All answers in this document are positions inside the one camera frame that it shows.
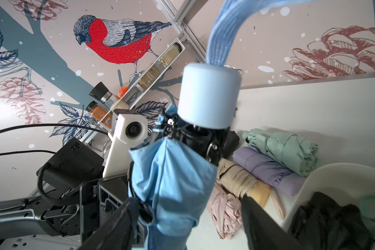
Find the orange spice jar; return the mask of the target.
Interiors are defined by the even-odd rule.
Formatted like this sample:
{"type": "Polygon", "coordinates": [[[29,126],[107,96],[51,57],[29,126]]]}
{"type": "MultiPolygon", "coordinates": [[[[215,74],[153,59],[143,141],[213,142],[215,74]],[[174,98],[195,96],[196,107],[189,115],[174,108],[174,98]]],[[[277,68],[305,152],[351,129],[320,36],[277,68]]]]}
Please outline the orange spice jar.
{"type": "Polygon", "coordinates": [[[97,102],[92,101],[87,107],[88,111],[95,119],[97,119],[106,129],[112,128],[112,114],[109,114],[106,109],[100,106],[97,102]]]}

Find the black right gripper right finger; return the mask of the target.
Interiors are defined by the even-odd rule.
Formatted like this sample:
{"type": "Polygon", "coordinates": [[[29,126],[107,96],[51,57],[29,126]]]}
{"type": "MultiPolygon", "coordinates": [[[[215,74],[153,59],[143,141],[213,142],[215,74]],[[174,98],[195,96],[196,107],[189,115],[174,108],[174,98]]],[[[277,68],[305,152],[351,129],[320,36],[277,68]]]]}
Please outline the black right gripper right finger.
{"type": "Polygon", "coordinates": [[[250,250],[301,250],[303,248],[247,195],[241,200],[241,214],[250,250]]]}

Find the black lid spice grinder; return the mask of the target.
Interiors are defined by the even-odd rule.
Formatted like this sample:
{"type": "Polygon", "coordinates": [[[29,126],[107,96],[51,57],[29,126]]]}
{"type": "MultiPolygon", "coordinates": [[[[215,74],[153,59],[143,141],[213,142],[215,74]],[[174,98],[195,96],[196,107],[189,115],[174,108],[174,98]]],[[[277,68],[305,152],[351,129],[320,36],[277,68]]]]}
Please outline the black lid spice grinder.
{"type": "Polygon", "coordinates": [[[119,97],[113,94],[103,82],[99,82],[89,93],[89,96],[100,101],[108,109],[111,109],[118,101],[119,97]]]}

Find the purple folded umbrella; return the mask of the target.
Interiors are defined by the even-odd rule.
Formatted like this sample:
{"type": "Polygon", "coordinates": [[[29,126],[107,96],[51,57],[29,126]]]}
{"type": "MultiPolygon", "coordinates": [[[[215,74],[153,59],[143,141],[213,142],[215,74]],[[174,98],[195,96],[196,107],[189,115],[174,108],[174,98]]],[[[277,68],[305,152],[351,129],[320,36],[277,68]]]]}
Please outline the purple folded umbrella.
{"type": "Polygon", "coordinates": [[[232,158],[235,163],[256,178],[290,196],[296,196],[306,180],[306,178],[251,147],[237,149],[232,158]]]}

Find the black crumpled umbrella front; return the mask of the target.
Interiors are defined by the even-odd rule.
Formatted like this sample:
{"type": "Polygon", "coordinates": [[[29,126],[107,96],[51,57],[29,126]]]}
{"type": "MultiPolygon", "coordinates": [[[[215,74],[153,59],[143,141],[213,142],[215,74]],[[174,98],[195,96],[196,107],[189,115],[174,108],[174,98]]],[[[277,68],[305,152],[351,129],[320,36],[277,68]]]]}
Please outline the black crumpled umbrella front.
{"type": "Polygon", "coordinates": [[[315,192],[295,212],[288,229],[305,250],[375,250],[375,238],[357,206],[340,206],[315,192]]]}

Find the pink folded umbrella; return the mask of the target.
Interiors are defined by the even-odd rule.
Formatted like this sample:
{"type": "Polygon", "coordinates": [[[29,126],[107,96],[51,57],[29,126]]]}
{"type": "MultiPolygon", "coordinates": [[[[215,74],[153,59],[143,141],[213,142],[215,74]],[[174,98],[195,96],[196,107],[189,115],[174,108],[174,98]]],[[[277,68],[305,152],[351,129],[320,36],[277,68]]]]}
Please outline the pink folded umbrella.
{"type": "Polygon", "coordinates": [[[241,202],[227,193],[219,180],[216,180],[206,208],[221,239],[231,240],[242,228],[241,202]]]}

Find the white plastic storage box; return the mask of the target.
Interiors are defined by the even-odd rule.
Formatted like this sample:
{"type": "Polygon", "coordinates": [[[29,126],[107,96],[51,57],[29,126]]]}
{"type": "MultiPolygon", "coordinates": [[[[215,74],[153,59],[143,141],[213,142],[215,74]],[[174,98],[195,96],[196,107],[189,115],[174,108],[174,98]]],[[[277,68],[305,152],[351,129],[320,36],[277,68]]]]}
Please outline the white plastic storage box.
{"type": "Polygon", "coordinates": [[[375,195],[375,168],[349,163],[337,163],[322,166],[306,179],[295,197],[292,209],[282,223],[287,231],[295,212],[301,205],[307,204],[315,192],[321,192],[339,205],[358,205],[361,198],[375,195]]]}

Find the light blue umbrella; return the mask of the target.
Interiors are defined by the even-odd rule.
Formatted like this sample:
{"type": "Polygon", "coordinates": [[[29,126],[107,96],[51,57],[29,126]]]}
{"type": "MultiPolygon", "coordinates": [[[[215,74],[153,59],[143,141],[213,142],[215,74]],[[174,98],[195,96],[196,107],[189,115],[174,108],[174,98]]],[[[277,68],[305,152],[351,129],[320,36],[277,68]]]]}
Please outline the light blue umbrella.
{"type": "Polygon", "coordinates": [[[130,150],[130,190],[154,215],[145,249],[186,249],[214,188],[223,136],[235,116],[241,75],[225,67],[234,38],[250,15],[288,4],[225,1],[210,33],[206,61],[184,69],[175,128],[130,150]]]}

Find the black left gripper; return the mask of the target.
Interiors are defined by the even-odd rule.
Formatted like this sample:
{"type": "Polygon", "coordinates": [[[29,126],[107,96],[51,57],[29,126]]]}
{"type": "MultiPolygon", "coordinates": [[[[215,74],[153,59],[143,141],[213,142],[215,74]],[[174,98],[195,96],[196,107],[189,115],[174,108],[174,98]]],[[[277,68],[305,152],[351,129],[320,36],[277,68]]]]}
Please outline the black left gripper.
{"type": "Polygon", "coordinates": [[[71,139],[36,173],[41,198],[56,207],[76,206],[84,243],[128,199],[127,176],[103,177],[104,159],[71,139]]]}

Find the beige folded umbrella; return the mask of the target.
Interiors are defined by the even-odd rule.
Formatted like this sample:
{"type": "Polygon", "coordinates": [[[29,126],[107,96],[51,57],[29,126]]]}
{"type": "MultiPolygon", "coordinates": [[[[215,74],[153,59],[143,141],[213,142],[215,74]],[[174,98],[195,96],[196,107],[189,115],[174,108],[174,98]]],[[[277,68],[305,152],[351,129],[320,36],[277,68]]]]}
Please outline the beige folded umbrella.
{"type": "Polygon", "coordinates": [[[268,198],[272,198],[280,219],[285,218],[285,209],[274,189],[249,173],[242,166],[221,159],[218,165],[217,179],[234,196],[242,199],[245,195],[255,200],[260,207],[265,207],[268,198]]]}

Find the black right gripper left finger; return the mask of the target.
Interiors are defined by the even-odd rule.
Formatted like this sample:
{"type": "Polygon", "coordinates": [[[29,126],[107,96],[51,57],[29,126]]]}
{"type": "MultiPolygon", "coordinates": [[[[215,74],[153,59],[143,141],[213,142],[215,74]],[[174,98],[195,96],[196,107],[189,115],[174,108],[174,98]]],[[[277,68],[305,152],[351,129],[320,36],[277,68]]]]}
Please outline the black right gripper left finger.
{"type": "Polygon", "coordinates": [[[81,250],[130,250],[137,235],[140,202],[128,198],[113,215],[89,237],[81,250]]]}

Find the glass spice jars row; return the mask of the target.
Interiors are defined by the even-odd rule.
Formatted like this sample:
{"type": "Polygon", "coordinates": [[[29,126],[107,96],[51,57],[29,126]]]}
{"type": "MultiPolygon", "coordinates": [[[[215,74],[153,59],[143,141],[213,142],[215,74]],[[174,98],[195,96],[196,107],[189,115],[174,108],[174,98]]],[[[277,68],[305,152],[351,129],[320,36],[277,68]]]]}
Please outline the glass spice jars row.
{"type": "Polygon", "coordinates": [[[185,47],[179,41],[167,47],[131,85],[128,92],[121,98],[121,101],[132,107],[169,69],[184,49],[185,47]]]}

